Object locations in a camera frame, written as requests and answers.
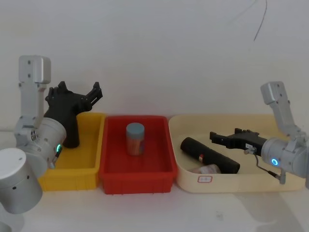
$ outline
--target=cream plastic tray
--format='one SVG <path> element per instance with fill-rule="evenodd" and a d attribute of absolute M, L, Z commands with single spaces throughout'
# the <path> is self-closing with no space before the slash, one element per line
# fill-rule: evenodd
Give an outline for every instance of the cream plastic tray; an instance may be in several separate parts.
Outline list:
<path fill-rule="evenodd" d="M 261 137 L 280 137 L 285 139 L 277 128 L 272 115 L 178 115 L 169 121 L 169 130 L 178 166 L 178 185 L 194 193 L 216 192 L 264 192 L 289 191 L 301 189 L 305 180 L 292 174 L 287 174 L 285 185 L 277 179 L 256 167 L 254 155 L 245 155 L 240 149 L 227 149 L 225 146 L 211 143 L 209 132 L 231 135 L 235 128 L 249 129 L 259 132 Z M 199 161 L 184 154 L 180 149 L 181 142 L 191 137 L 232 158 L 240 163 L 238 174 L 194 174 L 188 170 L 201 167 Z M 278 168 L 259 160 L 260 166 L 280 173 Z"/>

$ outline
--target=white table surface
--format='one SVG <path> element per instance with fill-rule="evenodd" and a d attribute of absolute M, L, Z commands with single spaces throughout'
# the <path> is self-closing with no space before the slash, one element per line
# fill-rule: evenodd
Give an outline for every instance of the white table surface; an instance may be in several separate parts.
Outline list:
<path fill-rule="evenodd" d="M 0 148 L 14 146 L 0 132 Z M 105 195 L 45 192 L 23 215 L 2 217 L 14 232 L 309 232 L 309 190 L 282 193 Z"/>

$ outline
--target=sticker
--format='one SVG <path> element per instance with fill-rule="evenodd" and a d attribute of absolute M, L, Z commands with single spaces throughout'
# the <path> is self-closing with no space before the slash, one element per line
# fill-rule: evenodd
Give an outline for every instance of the sticker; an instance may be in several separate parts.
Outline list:
<path fill-rule="evenodd" d="M 211 175 L 199 176 L 197 181 L 199 183 L 210 183 L 212 181 L 212 176 Z"/>
<path fill-rule="evenodd" d="M 246 148 L 247 148 L 247 149 L 252 149 L 252 148 L 253 148 L 253 146 L 252 146 L 252 145 L 250 145 L 250 144 L 246 144 Z"/>
<path fill-rule="evenodd" d="M 200 161 L 202 163 L 203 162 L 203 158 L 204 158 L 204 155 L 200 154 L 199 157 L 198 157 L 198 161 Z"/>

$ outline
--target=white wall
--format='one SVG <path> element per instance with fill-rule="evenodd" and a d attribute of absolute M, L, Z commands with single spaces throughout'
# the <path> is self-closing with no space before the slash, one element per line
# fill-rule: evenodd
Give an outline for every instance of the white wall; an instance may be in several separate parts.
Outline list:
<path fill-rule="evenodd" d="M 18 57 L 52 60 L 52 85 L 113 114 L 271 113 L 260 85 L 285 82 L 309 129 L 309 1 L 11 0 L 0 3 L 0 126 L 19 117 Z"/>

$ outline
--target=robotic arm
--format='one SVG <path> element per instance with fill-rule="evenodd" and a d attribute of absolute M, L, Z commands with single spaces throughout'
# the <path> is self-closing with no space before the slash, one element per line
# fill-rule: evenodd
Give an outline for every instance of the robotic arm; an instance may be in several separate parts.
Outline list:
<path fill-rule="evenodd" d="M 261 86 L 265 104 L 269 105 L 274 112 L 278 128 L 290 141 L 279 138 L 264 139 L 258 133 L 250 130 L 235 129 L 235 134 L 230 136 L 210 133 L 213 143 L 225 145 L 227 148 L 238 148 L 261 156 L 265 163 L 278 167 L 281 174 L 268 171 L 257 166 L 285 183 L 285 173 L 289 172 L 302 178 L 306 178 L 306 187 L 309 189 L 309 141 L 305 132 L 295 125 L 290 101 L 288 100 L 283 82 L 268 82 Z"/>
<path fill-rule="evenodd" d="M 40 201 L 42 189 L 38 178 L 48 168 L 55 168 L 65 139 L 71 139 L 70 134 L 74 141 L 78 138 L 76 116 L 90 111 L 102 97 L 98 82 L 86 96 L 67 90 L 61 82 L 50 88 L 46 98 L 49 109 L 43 114 L 43 93 L 50 80 L 49 58 L 19 58 L 21 117 L 14 130 L 16 148 L 0 151 L 0 203 L 12 214 L 24 213 Z"/>

